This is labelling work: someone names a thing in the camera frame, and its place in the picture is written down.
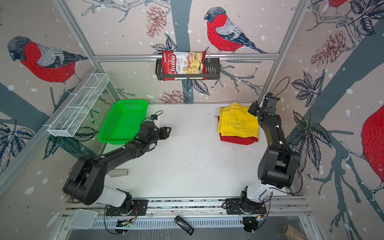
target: green basket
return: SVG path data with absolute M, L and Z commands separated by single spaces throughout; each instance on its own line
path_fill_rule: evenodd
M 139 132 L 141 121 L 147 114 L 148 102 L 121 100 L 113 104 L 99 132 L 99 141 L 125 144 Z

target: yellow folded clothing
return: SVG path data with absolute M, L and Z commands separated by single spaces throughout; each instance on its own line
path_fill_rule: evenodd
M 230 107 L 220 108 L 218 132 L 222 136 L 259 138 L 257 118 L 248 113 L 248 108 L 236 102 Z

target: red folded clothing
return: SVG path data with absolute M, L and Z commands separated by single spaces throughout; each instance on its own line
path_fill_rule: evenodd
M 220 135 L 220 140 L 223 142 L 231 142 L 231 143 L 237 143 L 241 145 L 249 145 L 259 141 L 259 139 L 256 137 L 221 136 L 221 133 L 219 133 L 219 135 Z

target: white tabletop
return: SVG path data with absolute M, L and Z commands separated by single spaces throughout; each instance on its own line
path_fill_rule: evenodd
M 133 197 L 235 197 L 255 182 L 267 148 L 259 141 L 239 145 L 220 141 L 219 109 L 230 104 L 150 104 L 147 116 L 163 110 L 160 127 L 171 127 L 170 137 L 156 148 L 118 169 L 128 176 L 105 177 L 105 185 L 130 192 Z M 104 153 L 122 145 L 107 144 Z M 274 195 L 286 195 L 274 191 Z

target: white mesh shelf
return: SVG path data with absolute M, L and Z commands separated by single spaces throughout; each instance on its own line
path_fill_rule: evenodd
M 83 81 L 86 81 L 84 86 L 77 93 L 70 94 L 73 99 L 49 127 L 48 132 L 55 137 L 74 136 L 109 82 L 109 78 L 105 73 L 93 73 L 88 74 L 87 80 Z

